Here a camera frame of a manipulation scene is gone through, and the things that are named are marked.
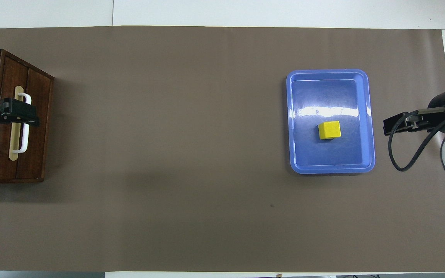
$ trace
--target blue tray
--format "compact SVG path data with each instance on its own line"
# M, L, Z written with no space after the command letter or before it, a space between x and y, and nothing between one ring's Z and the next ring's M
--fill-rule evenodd
M300 174L364 173L375 165L369 78L359 69L297 70L286 79L291 167ZM318 125L339 121L341 137Z

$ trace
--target wooden cabinet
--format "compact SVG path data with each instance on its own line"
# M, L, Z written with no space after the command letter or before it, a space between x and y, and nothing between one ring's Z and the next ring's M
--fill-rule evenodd
M15 87L21 86L24 93L32 97L32 105L36 107L40 121L39 127L30 126L28 148L14 161L8 156L12 125L0 124L0 183L44 180L53 79L44 71L0 49L0 102L6 97L14 97Z

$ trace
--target white floor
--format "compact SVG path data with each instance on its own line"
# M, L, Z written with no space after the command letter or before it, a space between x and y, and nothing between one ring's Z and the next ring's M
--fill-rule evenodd
M0 28L119 25L444 29L445 0L0 0ZM199 277L277 273L197 273ZM193 277L195 273L107 273ZM283 273L283 276L314 273Z

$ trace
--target yellow cube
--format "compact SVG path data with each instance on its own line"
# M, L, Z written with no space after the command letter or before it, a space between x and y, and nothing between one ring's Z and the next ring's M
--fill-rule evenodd
M341 137L339 121L321 123L318 125L318 135L321 140Z

